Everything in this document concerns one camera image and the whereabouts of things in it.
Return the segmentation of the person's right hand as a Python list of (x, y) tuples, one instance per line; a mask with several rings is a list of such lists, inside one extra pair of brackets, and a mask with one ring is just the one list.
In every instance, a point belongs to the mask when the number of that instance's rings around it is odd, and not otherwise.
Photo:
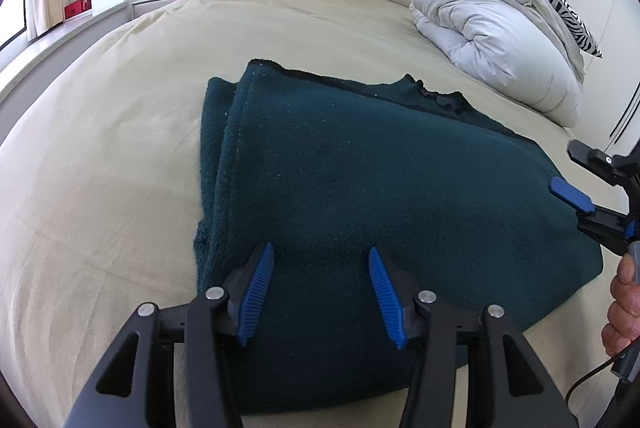
[(634, 281), (636, 269), (634, 259), (624, 255), (611, 281), (610, 292), (613, 302), (608, 308), (606, 324), (601, 333), (603, 348), (612, 358), (639, 337), (639, 285)]

